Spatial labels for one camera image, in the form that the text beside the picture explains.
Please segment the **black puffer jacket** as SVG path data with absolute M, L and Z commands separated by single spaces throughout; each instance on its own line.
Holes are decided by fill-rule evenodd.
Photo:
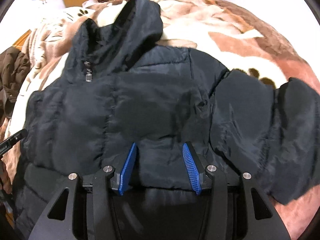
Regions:
M 150 0 L 130 0 L 105 27 L 86 20 L 62 75 L 31 94 L 13 182 L 21 239 L 290 238 L 271 202 L 319 184 L 319 94 L 160 45 L 162 33 Z M 185 142 L 202 164 L 199 195 Z

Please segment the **brown puffer jacket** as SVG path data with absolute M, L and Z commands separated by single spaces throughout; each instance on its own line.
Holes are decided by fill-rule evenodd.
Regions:
M 1 119 L 11 118 L 23 81 L 30 71 L 27 54 L 15 47 L 1 53 Z

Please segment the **wooden headboard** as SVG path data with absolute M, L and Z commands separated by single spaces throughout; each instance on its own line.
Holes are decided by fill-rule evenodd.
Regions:
M 14 43 L 13 43 L 13 47 L 21 50 L 24 42 L 26 41 L 26 39 L 28 38 L 28 36 L 31 34 L 31 30 L 26 31 L 22 36 L 20 36 Z

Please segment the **brown and cream plush blanket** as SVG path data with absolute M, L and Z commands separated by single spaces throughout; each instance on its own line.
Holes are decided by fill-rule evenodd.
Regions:
M 309 64 L 271 26 L 249 11 L 222 0 L 150 0 L 160 7 L 163 33 L 158 44 L 193 48 L 209 54 L 230 70 L 239 70 L 279 88 L 290 78 L 302 80 L 319 94 L 319 81 Z M 27 74 L 7 135 L 26 129 L 26 109 L 33 92 L 42 91 L 62 75 L 73 38 L 86 20 L 99 27 L 115 22 L 128 3 L 95 4 L 88 11 L 68 8 L 43 20 L 29 35 L 22 51 L 30 58 Z M 13 182 L 21 156 L 19 141 L 4 157 L 4 186 L 15 214 Z M 319 184 L 287 204 L 272 200 L 289 239 L 314 239 L 319 223 Z

